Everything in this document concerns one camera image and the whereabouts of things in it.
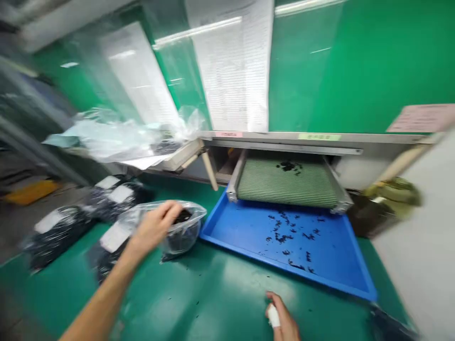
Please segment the pink sign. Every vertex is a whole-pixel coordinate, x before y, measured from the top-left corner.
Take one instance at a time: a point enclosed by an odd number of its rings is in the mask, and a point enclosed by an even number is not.
[[[243,137],[242,132],[215,132],[216,137]]]
[[[433,133],[447,128],[455,118],[455,104],[406,106],[389,126],[389,133]]]

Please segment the fluorescent light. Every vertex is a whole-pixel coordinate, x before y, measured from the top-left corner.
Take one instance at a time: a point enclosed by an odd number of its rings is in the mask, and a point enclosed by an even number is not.
[[[60,67],[64,67],[65,69],[68,69],[68,68],[70,68],[70,67],[77,66],[77,65],[79,65],[79,63],[76,63],[76,62],[69,62],[69,63],[60,65]]]
[[[129,57],[129,56],[132,56],[134,54],[136,54],[136,52],[134,50],[127,50],[127,51],[117,53],[113,56],[110,56],[109,59],[123,59],[123,58]]]
[[[275,7],[275,16],[283,17],[325,6],[336,5],[346,0],[303,0]]]
[[[325,49],[316,50],[316,51],[310,52],[309,54],[318,53],[318,52],[322,52],[322,51],[330,50],[330,49],[331,49],[331,47],[326,47]]]
[[[154,49],[159,49],[161,46],[166,45],[168,43],[195,36],[201,33],[206,33],[209,31],[212,31],[214,29],[222,28],[222,27],[227,27],[235,24],[239,24],[242,22],[242,17],[235,17],[227,20],[222,20],[213,24],[208,24],[208,25],[203,25],[199,26],[197,28],[192,28],[183,32],[179,32],[170,36],[165,36],[163,38],[159,38],[155,40],[155,45],[153,45]]]

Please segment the plastic bag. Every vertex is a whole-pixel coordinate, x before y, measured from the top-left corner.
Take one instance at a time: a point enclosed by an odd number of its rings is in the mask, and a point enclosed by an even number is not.
[[[96,271],[96,279],[101,285],[112,271],[129,241],[130,233],[117,222],[87,253],[88,261]]]
[[[24,251],[30,268],[39,271],[68,250],[94,225],[94,220],[79,206],[55,209],[35,225],[35,234]]]
[[[49,135],[43,143],[67,149],[82,144],[98,162],[122,162],[172,154],[203,130],[208,130],[205,119],[194,107],[181,107],[172,123],[147,126],[132,119],[124,122],[110,109],[93,108],[79,113],[70,129]]]
[[[196,242],[201,220],[207,214],[202,206],[190,201],[177,200],[183,206],[183,211],[169,229],[160,247],[163,251],[161,261],[171,260],[187,252]],[[144,214],[158,208],[164,201],[156,201],[137,205],[118,217],[121,226],[134,233],[141,223]]]
[[[93,215],[104,222],[113,223],[130,208],[153,199],[153,193],[139,182],[125,182],[110,192],[101,201]]]
[[[97,207],[107,199],[108,195],[112,193],[114,189],[129,180],[130,177],[124,174],[109,175],[105,177],[90,190],[90,195],[87,198],[87,205]]]

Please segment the white bandage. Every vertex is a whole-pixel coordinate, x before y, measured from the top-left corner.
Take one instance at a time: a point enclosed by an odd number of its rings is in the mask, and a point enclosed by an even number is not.
[[[271,304],[269,310],[267,310],[267,316],[269,318],[269,323],[272,326],[272,328],[281,326],[278,311],[276,310],[273,304]]]

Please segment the green sticker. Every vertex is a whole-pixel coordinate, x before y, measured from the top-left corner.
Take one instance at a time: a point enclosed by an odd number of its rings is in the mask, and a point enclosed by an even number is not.
[[[299,140],[316,140],[316,141],[339,141],[340,134],[317,134],[317,133],[301,133]]]

